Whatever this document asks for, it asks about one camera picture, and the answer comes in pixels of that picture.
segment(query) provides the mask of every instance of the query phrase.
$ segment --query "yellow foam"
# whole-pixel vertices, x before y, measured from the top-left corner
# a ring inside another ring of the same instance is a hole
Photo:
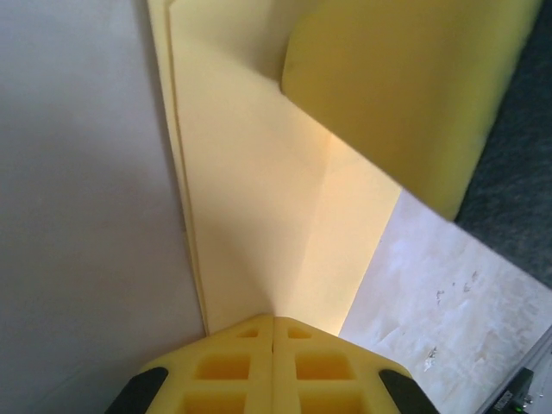
[[[256,317],[143,368],[169,374],[147,414],[398,412],[379,377],[399,364],[293,319]]]
[[[455,217],[541,0],[328,0],[294,29],[282,87]]]
[[[400,187],[267,76],[318,0],[148,3],[206,330],[270,313],[337,334]]]

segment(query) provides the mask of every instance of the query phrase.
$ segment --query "yellow foam block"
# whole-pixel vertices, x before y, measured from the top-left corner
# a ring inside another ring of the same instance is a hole
[[[282,87],[455,217],[541,0],[328,0],[294,29]]]
[[[429,407],[412,412],[436,412],[421,390],[380,376],[389,371],[414,383],[396,362],[293,319],[261,316],[150,362],[108,414],[138,404],[147,414],[395,414],[398,394]]]
[[[397,202],[273,76],[318,3],[149,0],[208,333],[270,313],[337,334]]]

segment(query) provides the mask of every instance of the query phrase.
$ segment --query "white floor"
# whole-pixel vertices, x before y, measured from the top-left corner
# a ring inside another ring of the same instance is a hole
[[[341,337],[475,412],[549,327],[552,291],[403,191]]]

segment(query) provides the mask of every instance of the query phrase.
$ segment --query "white wall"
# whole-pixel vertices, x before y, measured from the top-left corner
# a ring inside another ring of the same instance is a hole
[[[203,334],[145,0],[0,3],[0,412],[103,412]]]

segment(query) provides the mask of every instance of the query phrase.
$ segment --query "dark grey carpet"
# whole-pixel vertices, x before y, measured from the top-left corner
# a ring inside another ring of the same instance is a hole
[[[552,0],[544,1],[456,222],[552,287]]]

